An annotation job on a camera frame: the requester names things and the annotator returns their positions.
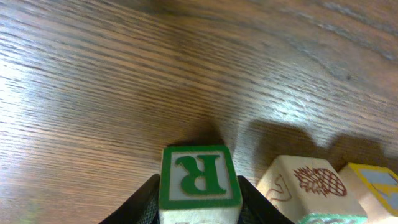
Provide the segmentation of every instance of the wood grain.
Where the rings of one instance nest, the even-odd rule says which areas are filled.
[[[398,171],[397,1],[0,1],[1,223],[98,223],[217,133]]]

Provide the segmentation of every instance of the wooden table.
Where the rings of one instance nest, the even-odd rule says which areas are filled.
[[[398,2],[3,0],[1,223],[98,223],[163,147],[398,168]]]

